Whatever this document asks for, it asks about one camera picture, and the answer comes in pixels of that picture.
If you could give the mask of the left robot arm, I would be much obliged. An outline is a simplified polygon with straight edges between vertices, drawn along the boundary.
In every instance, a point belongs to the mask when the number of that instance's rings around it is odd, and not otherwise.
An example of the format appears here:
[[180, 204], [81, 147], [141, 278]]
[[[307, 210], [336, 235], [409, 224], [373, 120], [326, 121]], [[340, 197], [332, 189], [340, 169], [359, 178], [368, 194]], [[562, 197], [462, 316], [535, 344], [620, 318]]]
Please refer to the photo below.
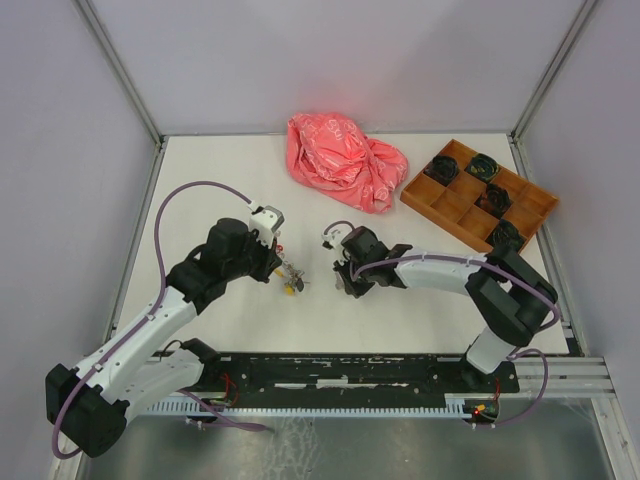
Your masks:
[[108, 451], [126, 427], [170, 394], [195, 385], [209, 390], [221, 378], [213, 349], [198, 339], [154, 365], [148, 359], [178, 330], [221, 297], [234, 280], [266, 283], [281, 260], [276, 253], [282, 214], [264, 208], [248, 222], [223, 218], [162, 276], [158, 299], [133, 322], [73, 368], [56, 365], [45, 378], [46, 417], [59, 459], [65, 435], [91, 458]]

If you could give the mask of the metal keyring with keys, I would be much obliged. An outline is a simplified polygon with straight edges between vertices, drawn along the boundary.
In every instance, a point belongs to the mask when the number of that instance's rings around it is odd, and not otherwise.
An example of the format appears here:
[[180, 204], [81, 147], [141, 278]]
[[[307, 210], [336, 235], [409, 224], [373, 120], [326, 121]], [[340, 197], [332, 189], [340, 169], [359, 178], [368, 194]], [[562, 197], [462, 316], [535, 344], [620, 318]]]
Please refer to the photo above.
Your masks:
[[305, 290], [308, 281], [304, 278], [305, 272], [298, 269], [291, 263], [285, 255], [284, 247], [277, 243], [276, 254], [281, 260], [281, 264], [274, 270], [274, 273], [284, 281], [284, 292], [288, 296], [295, 296]]

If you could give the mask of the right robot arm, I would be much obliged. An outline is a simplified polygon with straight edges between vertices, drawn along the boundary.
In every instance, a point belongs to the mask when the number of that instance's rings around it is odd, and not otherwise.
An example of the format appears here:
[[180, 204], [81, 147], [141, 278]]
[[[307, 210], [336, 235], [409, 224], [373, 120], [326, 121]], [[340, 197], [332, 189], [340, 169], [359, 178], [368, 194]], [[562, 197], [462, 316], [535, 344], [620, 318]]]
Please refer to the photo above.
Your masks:
[[471, 299], [485, 327], [458, 368], [469, 390], [486, 388], [502, 362], [515, 359], [537, 334], [560, 321], [555, 288], [507, 245], [467, 256], [410, 244], [389, 248], [369, 228], [347, 221], [326, 227], [322, 240], [334, 253], [339, 287], [353, 298], [380, 286], [435, 289]]

